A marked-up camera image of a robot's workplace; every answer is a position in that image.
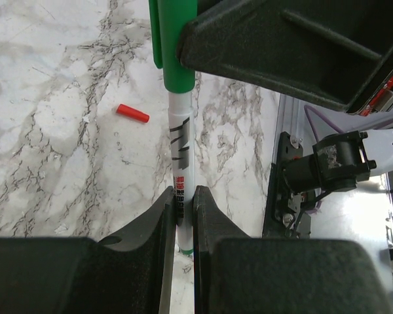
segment screw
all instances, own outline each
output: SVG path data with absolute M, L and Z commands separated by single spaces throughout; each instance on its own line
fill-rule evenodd
M 291 143 L 292 147 L 299 148 L 299 142 L 298 142 L 297 138 L 294 135 L 291 135 L 290 143 Z
M 282 223 L 284 224 L 285 227 L 288 227 L 294 219 L 294 215 L 293 214 L 284 214 L 284 216 L 282 216 Z

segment marble countertop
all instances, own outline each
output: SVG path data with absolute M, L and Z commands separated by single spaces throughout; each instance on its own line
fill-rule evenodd
M 99 240 L 172 184 L 150 39 L 147 1 L 0 0 L 0 236 Z M 279 95 L 196 78 L 196 183 L 260 236 Z M 193 312 L 192 265 L 176 256 L 172 313 Z

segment red marker cap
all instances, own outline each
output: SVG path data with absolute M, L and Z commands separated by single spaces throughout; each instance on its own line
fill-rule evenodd
M 123 116 L 127 116 L 133 118 L 134 120 L 138 120 L 144 123 L 147 123 L 150 120 L 150 116 L 148 114 L 142 113 L 137 109 L 131 108 L 129 106 L 120 104 L 117 109 L 117 113 Z

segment marker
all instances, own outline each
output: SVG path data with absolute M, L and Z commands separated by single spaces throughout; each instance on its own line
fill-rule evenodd
M 170 150 L 178 209 L 178 244 L 183 254 L 193 252 L 192 199 L 195 194 L 194 120 L 192 89 L 195 72 L 176 58 L 184 25 L 197 17 L 198 0 L 149 0 L 153 57 L 163 68 L 169 93 Z

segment green marker cap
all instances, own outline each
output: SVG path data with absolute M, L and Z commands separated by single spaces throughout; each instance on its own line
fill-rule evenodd
M 195 72 L 182 67 L 176 58 L 181 30 L 197 17 L 197 0 L 149 0 L 153 59 L 163 68 L 164 86 L 182 94 L 195 86 Z
M 182 253 L 183 255 L 191 255 L 192 253 L 194 253 L 194 250 L 193 250 L 193 249 L 188 250 L 188 251 L 182 250 L 182 249 L 180 249 L 180 250 L 181 250 L 181 253 Z

